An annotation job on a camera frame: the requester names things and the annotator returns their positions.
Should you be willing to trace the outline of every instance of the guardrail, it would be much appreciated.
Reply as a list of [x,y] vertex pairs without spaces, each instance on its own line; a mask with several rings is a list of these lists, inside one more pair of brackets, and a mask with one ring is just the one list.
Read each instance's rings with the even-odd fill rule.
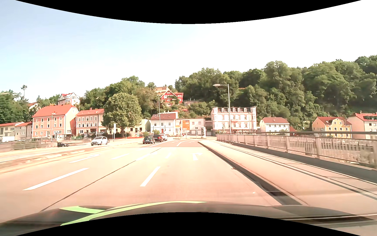
[[333,158],[377,169],[377,139],[217,134],[217,140],[284,149],[285,152],[300,152],[310,156],[316,155],[317,158]]

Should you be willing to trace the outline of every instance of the beige building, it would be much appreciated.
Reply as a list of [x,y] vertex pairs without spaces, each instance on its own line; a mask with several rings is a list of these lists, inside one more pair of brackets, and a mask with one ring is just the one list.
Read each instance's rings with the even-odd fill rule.
[[[356,132],[377,132],[377,112],[376,113],[355,113],[347,118],[351,123],[353,131]],[[355,139],[377,139],[377,134],[354,134]]]
[[[312,131],[352,131],[351,123],[343,117],[324,117],[318,116],[312,122]],[[332,135],[335,138],[351,139],[351,134],[322,134],[324,136]]]

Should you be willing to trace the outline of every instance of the parked car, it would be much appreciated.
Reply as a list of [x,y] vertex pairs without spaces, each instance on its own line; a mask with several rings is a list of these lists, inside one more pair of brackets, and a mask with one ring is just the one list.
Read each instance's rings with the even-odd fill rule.
[[58,142],[58,148],[60,148],[60,147],[69,147],[69,144]]
[[107,137],[96,137],[91,141],[91,146],[94,145],[101,145],[101,144],[108,144],[110,141],[108,140]]
[[148,135],[148,136],[146,136],[146,137],[143,139],[143,144],[147,144],[147,143],[154,144],[154,143],[155,143],[155,139],[152,138],[151,135]]
[[164,138],[160,134],[154,135],[155,142],[163,142]]

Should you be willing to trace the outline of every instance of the sky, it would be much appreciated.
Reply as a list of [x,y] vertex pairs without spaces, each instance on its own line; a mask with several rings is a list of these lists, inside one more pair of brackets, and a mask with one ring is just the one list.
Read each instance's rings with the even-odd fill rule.
[[154,24],[0,0],[0,91],[75,92],[137,76],[174,85],[202,68],[244,72],[270,61],[309,67],[377,55],[377,1],[256,21]]

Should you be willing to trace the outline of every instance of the sign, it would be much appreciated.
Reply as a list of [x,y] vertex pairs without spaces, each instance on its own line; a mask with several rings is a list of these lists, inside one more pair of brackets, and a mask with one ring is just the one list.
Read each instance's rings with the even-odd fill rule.
[[190,130],[190,121],[189,120],[182,121],[182,130]]

